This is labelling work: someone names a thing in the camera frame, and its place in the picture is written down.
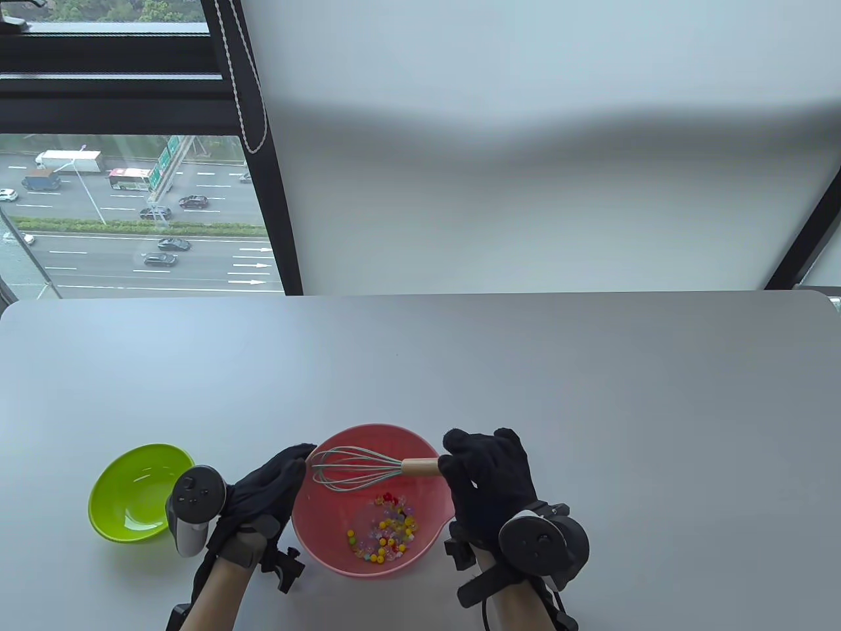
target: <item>wooden whisk handle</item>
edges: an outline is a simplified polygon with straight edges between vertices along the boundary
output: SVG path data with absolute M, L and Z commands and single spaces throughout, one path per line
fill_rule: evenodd
M 415 478 L 431 478 L 441 475 L 438 458 L 407 458 L 402 464 L 402 474 Z

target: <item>white truck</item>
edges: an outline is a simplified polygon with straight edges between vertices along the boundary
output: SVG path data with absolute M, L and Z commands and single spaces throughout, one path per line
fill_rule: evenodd
M 35 165 L 59 172 L 101 173 L 104 169 L 101 151 L 44 151 L 35 158 Z

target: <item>gloved hand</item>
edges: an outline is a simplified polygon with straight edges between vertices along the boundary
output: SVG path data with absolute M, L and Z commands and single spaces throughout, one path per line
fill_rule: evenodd
M 280 535 L 292 516 L 295 497 L 307 473 L 305 460 L 313 449 L 315 445 L 307 443 L 286 448 L 260 469 L 228 486 L 225 506 L 208 541 L 208 553 L 193 579 L 192 602 L 198 598 L 220 550 L 228 540 L 262 515 L 273 517 L 278 523 L 275 534 L 267 537 L 260 559 L 264 572 L 273 571 L 272 558 L 277 553 Z
M 450 486 L 456 521 L 471 540 L 499 552 L 502 526 L 537 501 L 520 437 L 504 428 L 493 436 L 452 429 L 444 448 L 452 455 L 441 456 L 438 469 Z

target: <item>forearm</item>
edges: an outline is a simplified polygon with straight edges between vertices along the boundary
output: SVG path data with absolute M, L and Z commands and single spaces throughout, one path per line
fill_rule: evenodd
M 482 571 L 495 565 L 490 552 L 476 548 L 473 551 Z M 555 631 L 540 597 L 526 582 L 506 587 L 491 600 L 503 631 Z
M 217 559 L 181 631 L 231 631 L 253 572 Z

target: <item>truck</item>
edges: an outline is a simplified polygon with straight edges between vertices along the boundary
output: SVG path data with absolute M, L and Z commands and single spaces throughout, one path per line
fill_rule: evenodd
M 101 173 L 104 169 L 101 151 L 42 151 L 35 158 L 35 166 L 79 173 Z
M 61 188 L 61 178 L 52 169 L 35 169 L 20 181 L 28 191 L 55 191 Z

